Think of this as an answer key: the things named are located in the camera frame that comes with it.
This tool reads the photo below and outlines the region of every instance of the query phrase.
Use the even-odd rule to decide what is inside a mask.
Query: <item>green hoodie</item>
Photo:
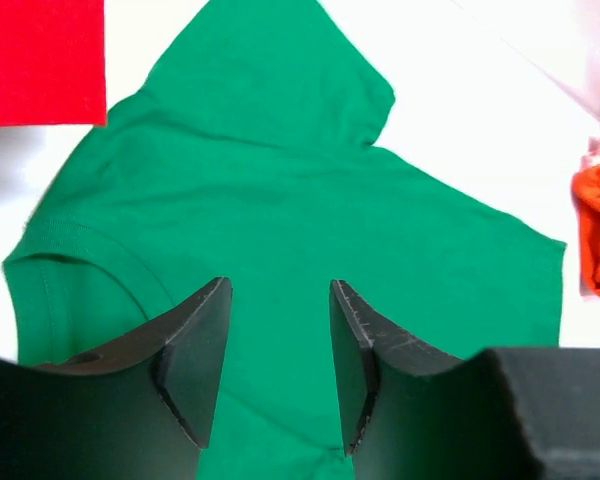
[[[374,147],[393,101],[315,0],[211,0],[5,261],[20,361],[63,361],[228,276],[199,478],[351,479],[330,280],[462,357],[556,345],[564,245]]]

